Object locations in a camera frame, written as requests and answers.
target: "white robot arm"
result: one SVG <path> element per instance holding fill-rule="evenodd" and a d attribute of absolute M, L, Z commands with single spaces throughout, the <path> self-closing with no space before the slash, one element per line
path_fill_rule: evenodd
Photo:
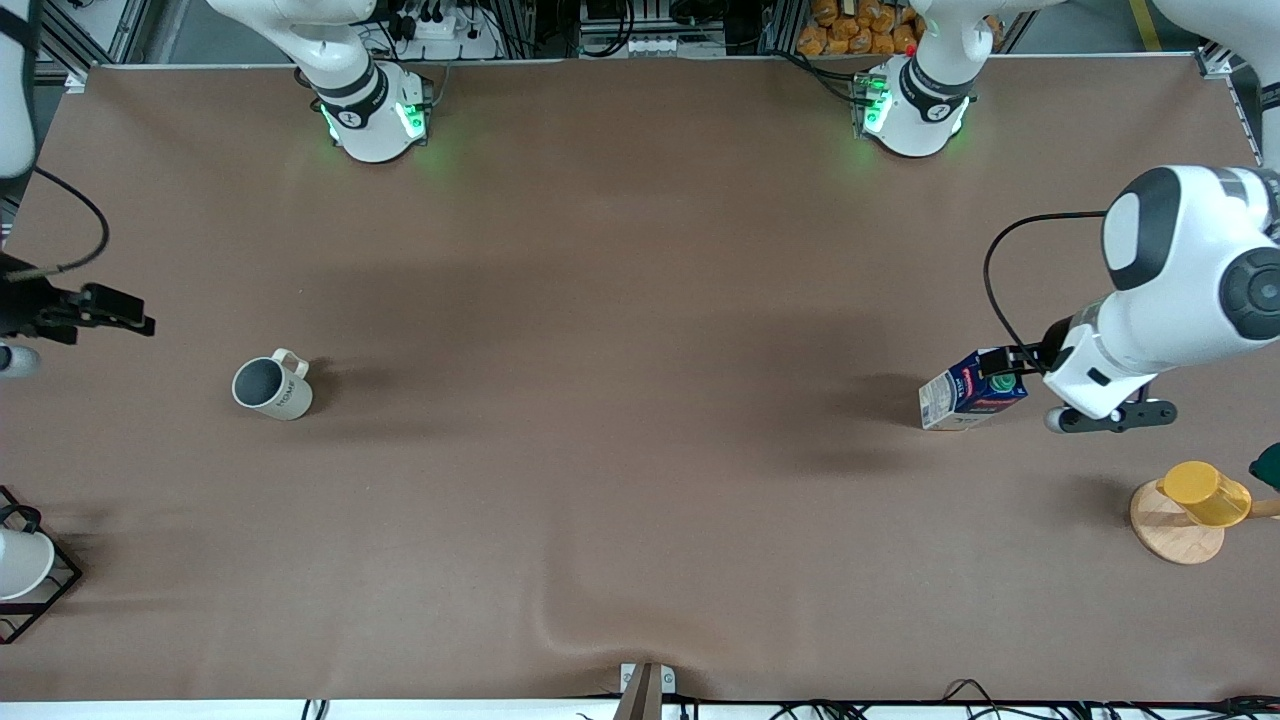
<path fill-rule="evenodd" d="M 1253 67 L 1262 88 L 1262 164 L 1280 164 L 1280 3 L 1275 0 L 1153 0 L 1170 20 L 1231 49 Z"/>
<path fill-rule="evenodd" d="M 914 56 L 895 56 L 869 70 L 884 76 L 888 95 L 874 119 L 867 117 L 864 132 L 908 158 L 942 150 L 960 131 L 974 78 L 991 56 L 993 38 L 983 18 L 1062 1 L 911 0 L 928 29 Z"/>
<path fill-rule="evenodd" d="M 1280 161 L 1280 3 L 1156 5 L 1253 65 L 1263 86 L 1263 165 Z M 1103 219 L 1102 255 L 1116 290 L 1046 333 L 1044 384 L 1103 419 L 1160 373 L 1275 342 L 1277 240 L 1280 176 L 1270 169 L 1165 167 L 1142 174 Z M 1060 429 L 1053 415 L 1048 421 Z"/>
<path fill-rule="evenodd" d="M 40 0 L 0 0 L 0 179 L 20 177 L 36 161 L 31 87 L 38 37 Z"/>
<path fill-rule="evenodd" d="M 330 135 L 356 160 L 384 163 L 425 140 L 430 97 L 424 97 L 422 78 L 394 63 L 374 61 L 351 27 L 372 14 L 374 0 L 209 4 L 298 64 L 320 96 Z"/>

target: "yellow cup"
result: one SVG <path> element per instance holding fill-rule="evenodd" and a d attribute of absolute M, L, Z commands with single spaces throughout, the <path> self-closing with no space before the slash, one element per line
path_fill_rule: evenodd
<path fill-rule="evenodd" d="M 1248 518 L 1253 506 L 1248 488 L 1198 460 L 1175 465 L 1156 489 L 1206 528 L 1230 528 Z"/>

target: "mug handle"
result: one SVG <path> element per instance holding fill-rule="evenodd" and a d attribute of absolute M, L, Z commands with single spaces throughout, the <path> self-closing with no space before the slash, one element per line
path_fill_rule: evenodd
<path fill-rule="evenodd" d="M 311 363 L 307 363 L 306 360 L 298 357 L 297 354 L 294 354 L 292 350 L 285 350 L 285 348 L 280 347 L 280 348 L 276 348 L 276 351 L 271 354 L 271 360 L 275 360 L 280 365 L 283 365 L 284 361 L 288 360 L 289 357 L 292 357 L 293 361 L 297 363 L 297 369 L 293 370 L 293 374 L 297 375 L 297 377 L 300 377 L 300 378 L 307 377 L 307 368 L 311 366 Z"/>
<path fill-rule="evenodd" d="M 36 510 L 29 505 L 6 505 L 0 507 L 0 525 L 4 525 L 4 521 L 9 519 L 9 515 L 13 515 L 14 512 L 22 515 L 23 519 L 27 520 L 27 524 L 23 525 L 19 532 L 35 533 L 40 529 L 40 510 Z"/>

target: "round wooden base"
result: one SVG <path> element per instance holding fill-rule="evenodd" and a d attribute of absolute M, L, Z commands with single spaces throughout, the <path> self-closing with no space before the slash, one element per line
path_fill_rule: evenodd
<path fill-rule="evenodd" d="M 1222 550 L 1226 532 L 1192 523 L 1176 502 L 1160 495 L 1156 480 L 1142 486 L 1129 501 L 1129 524 L 1134 534 L 1164 560 L 1198 565 Z"/>

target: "white mug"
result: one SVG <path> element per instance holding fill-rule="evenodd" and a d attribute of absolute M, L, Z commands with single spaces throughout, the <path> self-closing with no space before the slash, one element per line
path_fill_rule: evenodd
<path fill-rule="evenodd" d="M 54 568 L 54 541 L 40 532 L 40 512 L 26 505 L 0 507 L 0 525 L 14 512 L 27 519 L 22 530 L 0 527 L 0 600 L 36 589 Z"/>
<path fill-rule="evenodd" d="M 29 378 L 38 369 L 38 352 L 20 345 L 0 342 L 0 378 Z"/>
<path fill-rule="evenodd" d="M 292 372 L 284 366 L 285 360 L 296 363 Z M 311 407 L 311 386 L 302 379 L 307 377 L 310 366 L 310 363 L 283 347 L 270 357 L 255 357 L 236 370 L 232 397 L 269 418 L 297 420 Z"/>

